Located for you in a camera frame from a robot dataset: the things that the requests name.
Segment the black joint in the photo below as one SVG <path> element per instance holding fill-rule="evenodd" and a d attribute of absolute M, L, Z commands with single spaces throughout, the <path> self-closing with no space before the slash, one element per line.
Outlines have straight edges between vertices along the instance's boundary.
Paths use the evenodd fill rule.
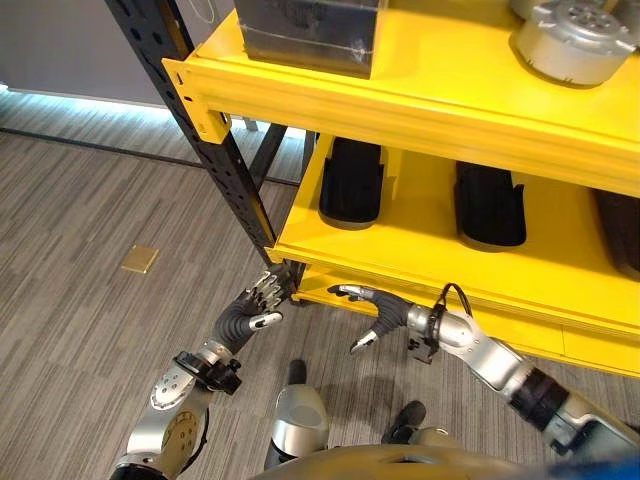
<path fill-rule="evenodd" d="M 554 440 L 553 442 L 551 442 L 551 448 L 558 455 L 562 455 L 562 456 L 566 455 L 567 452 L 569 451 L 569 448 L 565 447 L 557 440 Z"/>
<path fill-rule="evenodd" d="M 143 465 L 122 465 L 113 472 L 110 480 L 167 480 L 166 477 L 155 468 Z"/>
<path fill-rule="evenodd" d="M 197 355 L 180 352 L 173 361 L 208 390 L 221 390 L 227 395 L 233 395 L 242 383 L 235 374 L 240 368 L 240 362 L 235 359 L 228 366 L 222 362 L 211 365 Z"/>
<path fill-rule="evenodd" d="M 424 336 L 424 343 L 429 347 L 427 364 L 431 364 L 431 359 L 440 350 L 440 322 L 447 308 L 442 303 L 436 303 L 429 313 L 427 320 L 427 331 Z"/>
<path fill-rule="evenodd" d="M 537 430 L 543 431 L 568 396 L 569 392 L 553 378 L 534 368 L 509 404 Z"/>

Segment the black metal upright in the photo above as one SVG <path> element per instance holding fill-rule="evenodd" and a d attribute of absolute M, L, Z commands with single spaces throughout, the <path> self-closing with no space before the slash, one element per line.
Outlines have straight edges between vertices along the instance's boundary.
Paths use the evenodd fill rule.
<path fill-rule="evenodd" d="M 162 65 L 163 58 L 184 60 L 193 51 L 193 43 L 175 1 L 105 1 L 200 161 L 263 260 L 270 264 L 264 248 L 275 243 L 275 234 L 260 199 L 259 187 L 254 183 L 231 132 L 221 145 L 202 141 Z"/>

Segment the black cable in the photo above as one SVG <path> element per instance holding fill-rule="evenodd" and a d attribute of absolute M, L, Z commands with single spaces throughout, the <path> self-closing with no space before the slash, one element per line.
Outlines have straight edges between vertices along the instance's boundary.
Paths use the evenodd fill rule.
<path fill-rule="evenodd" d="M 35 138 L 38 140 L 44 140 L 47 142 L 56 142 L 56 143 L 62 143 L 64 145 L 72 145 L 74 147 L 81 147 L 81 148 L 92 148 L 95 150 L 103 150 L 105 152 L 109 152 L 109 153 L 115 153 L 118 155 L 128 155 L 131 157 L 138 157 L 138 158 L 145 158 L 147 160 L 154 160 L 154 161 L 158 161 L 158 162 L 165 162 L 165 163 L 173 163 L 176 165 L 184 165 L 187 167 L 193 167 L 193 168 L 198 168 L 201 170 L 205 170 L 205 166 L 202 165 L 201 163 L 196 163 L 196 162 L 190 162 L 188 160 L 181 160 L 179 158 L 171 158 L 171 157 L 166 157 L 164 155 L 158 155 L 155 153 L 146 153 L 146 152 L 140 152 L 137 150 L 128 150 L 128 149 L 124 149 L 124 148 L 118 148 L 118 147 L 110 147 L 108 145 L 100 145 L 97 143 L 91 143 L 91 142 L 84 142 L 82 140 L 73 140 L 71 138 L 63 138 L 63 137 L 54 137 L 51 135 L 45 135 L 42 133 L 34 133 L 34 132 L 27 132 L 24 130 L 16 130 L 13 128 L 7 128 L 7 127 L 0 127 L 0 133 L 7 133 L 9 135 L 19 135 L 22 137 L 29 137 L 29 138 Z M 264 179 L 265 182 L 271 182 L 271 183 L 278 183 L 280 185 L 287 185 L 290 187 L 299 187 L 300 186 L 300 182 L 296 182 L 293 180 L 286 180 L 284 178 L 275 178 L 275 177 L 265 177 Z"/>
<path fill-rule="evenodd" d="M 180 473 L 184 473 L 184 471 L 187 468 L 189 468 L 193 464 L 193 462 L 196 461 L 196 459 L 198 458 L 198 456 L 202 452 L 202 449 L 204 448 L 205 444 L 207 443 L 207 432 L 208 431 L 209 431 L 209 408 L 207 407 L 207 409 L 205 410 L 205 413 L 204 413 L 204 428 L 202 429 L 202 437 L 200 437 L 200 445 L 198 445 L 198 449 L 195 451 L 195 453 L 193 455 L 191 455 L 189 460 L 187 460 L 187 463 L 182 468 Z"/>
<path fill-rule="evenodd" d="M 460 303 L 462 304 L 462 307 L 464 308 L 464 311 L 467 315 L 469 315 L 470 317 L 473 317 L 473 314 L 471 313 L 471 304 L 469 303 L 469 299 L 467 298 L 467 295 L 464 293 L 464 291 L 462 290 L 462 288 L 460 288 L 459 285 L 455 284 L 455 283 L 447 283 L 444 288 L 442 289 L 442 292 L 440 293 L 440 296 L 438 297 L 438 300 L 436 301 L 436 303 L 442 303 L 442 305 L 447 306 L 447 294 L 449 293 L 449 289 L 453 287 L 453 289 L 456 291 L 456 293 L 458 294 L 458 298 L 460 299 Z"/>

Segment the metal container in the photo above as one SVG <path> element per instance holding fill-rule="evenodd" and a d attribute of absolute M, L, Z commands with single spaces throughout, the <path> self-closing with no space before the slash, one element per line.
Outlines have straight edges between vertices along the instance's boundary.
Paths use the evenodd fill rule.
<path fill-rule="evenodd" d="M 543 3 L 547 3 L 549 0 L 510 0 L 509 6 L 511 10 L 513 10 L 516 15 L 524 20 L 527 20 L 531 16 L 531 12 L 536 5 L 542 5 Z M 607 0 L 585 0 L 589 3 L 592 3 L 596 7 L 604 7 L 607 3 Z"/>
<path fill-rule="evenodd" d="M 516 37 L 516 49 L 534 70 L 563 82 L 598 85 L 635 49 L 626 27 L 584 1 L 537 5 Z"/>
<path fill-rule="evenodd" d="M 640 0 L 619 0 L 611 12 L 629 29 L 636 47 L 640 46 Z"/>

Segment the brass floor plate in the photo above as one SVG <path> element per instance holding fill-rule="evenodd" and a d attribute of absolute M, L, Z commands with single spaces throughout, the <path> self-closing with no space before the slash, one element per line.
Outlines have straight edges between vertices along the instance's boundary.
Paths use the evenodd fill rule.
<path fill-rule="evenodd" d="M 136 273 L 147 273 L 158 256 L 158 252 L 160 250 L 157 248 L 134 245 L 120 268 Z"/>

